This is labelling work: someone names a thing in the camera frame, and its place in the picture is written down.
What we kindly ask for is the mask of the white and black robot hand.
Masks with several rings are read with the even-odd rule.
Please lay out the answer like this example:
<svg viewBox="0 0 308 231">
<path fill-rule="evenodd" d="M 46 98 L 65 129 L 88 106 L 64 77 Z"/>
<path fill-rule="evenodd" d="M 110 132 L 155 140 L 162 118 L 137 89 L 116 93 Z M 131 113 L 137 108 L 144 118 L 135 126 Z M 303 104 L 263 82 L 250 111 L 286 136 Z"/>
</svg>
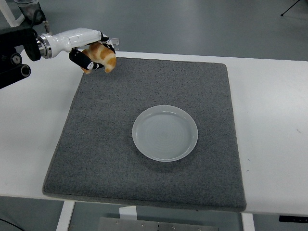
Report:
<svg viewBox="0 0 308 231">
<path fill-rule="evenodd" d="M 86 74 L 100 68 L 110 73 L 116 66 L 113 43 L 101 31 L 78 28 L 56 35 L 46 35 L 45 39 L 46 58 L 54 58 L 65 51 L 69 53 L 69 59 Z"/>
</svg>

